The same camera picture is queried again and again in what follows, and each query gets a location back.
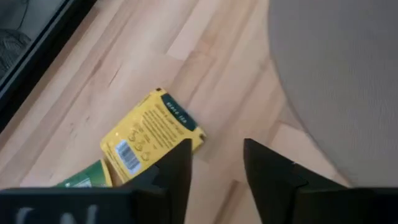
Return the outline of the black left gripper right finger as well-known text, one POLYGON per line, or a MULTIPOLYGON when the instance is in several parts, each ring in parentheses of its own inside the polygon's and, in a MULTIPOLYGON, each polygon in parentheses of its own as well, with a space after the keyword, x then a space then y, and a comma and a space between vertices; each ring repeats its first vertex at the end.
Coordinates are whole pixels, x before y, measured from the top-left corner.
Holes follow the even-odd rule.
POLYGON ((348 188, 244 140, 244 168, 263 223, 397 224, 397 189, 348 188))

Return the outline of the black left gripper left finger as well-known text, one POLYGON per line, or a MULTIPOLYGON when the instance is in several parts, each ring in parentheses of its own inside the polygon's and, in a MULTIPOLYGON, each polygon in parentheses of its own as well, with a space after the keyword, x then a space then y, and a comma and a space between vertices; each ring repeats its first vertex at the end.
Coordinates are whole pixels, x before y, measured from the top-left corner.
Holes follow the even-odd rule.
POLYGON ((144 172, 113 188, 1 191, 1 223, 183 223, 192 179, 184 139, 144 172))

